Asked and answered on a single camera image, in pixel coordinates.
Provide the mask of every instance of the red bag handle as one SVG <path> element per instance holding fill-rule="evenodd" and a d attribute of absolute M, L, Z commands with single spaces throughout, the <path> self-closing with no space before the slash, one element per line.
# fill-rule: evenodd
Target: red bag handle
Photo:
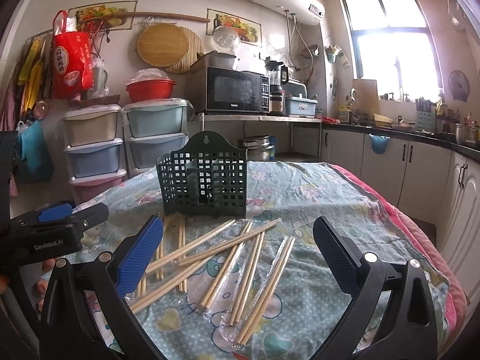
<path fill-rule="evenodd" d="M 62 15 L 63 15 L 61 31 L 62 31 L 62 32 L 66 32 L 66 30 L 67 30 L 67 17 L 68 17 L 68 14 L 67 14 L 66 11 L 58 11 L 58 13 L 57 13 L 57 14 L 55 15 L 55 17 L 53 18 L 52 28 L 55 27 L 55 20 L 57 19 L 57 17 L 59 16 L 59 14 L 62 14 Z"/>

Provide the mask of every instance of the blender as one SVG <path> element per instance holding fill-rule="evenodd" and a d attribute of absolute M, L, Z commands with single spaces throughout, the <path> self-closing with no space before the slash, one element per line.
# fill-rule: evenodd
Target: blender
<path fill-rule="evenodd" d="M 282 85 L 289 82 L 289 70 L 283 62 L 268 61 L 265 63 L 268 80 L 270 81 L 270 112 L 284 114 L 285 91 Z"/>

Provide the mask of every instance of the microwave door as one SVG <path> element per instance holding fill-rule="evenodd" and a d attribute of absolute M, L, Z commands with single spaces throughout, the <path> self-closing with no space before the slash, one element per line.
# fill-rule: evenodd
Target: microwave door
<path fill-rule="evenodd" d="M 261 101 L 260 75 L 208 67 L 207 109 L 260 112 Z"/>

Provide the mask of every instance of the red bowl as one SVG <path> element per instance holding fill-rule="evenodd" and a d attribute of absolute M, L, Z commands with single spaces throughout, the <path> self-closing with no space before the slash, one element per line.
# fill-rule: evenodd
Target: red bowl
<path fill-rule="evenodd" d="M 177 83 L 171 79 L 149 79 L 127 85 L 132 103 L 153 99 L 169 99 L 173 86 Z"/>

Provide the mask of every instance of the window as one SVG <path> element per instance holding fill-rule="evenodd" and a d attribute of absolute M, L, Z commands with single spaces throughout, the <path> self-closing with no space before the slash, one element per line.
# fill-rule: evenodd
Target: window
<path fill-rule="evenodd" d="M 439 65 L 416 0 L 343 0 L 357 77 L 377 80 L 378 93 L 436 101 Z"/>

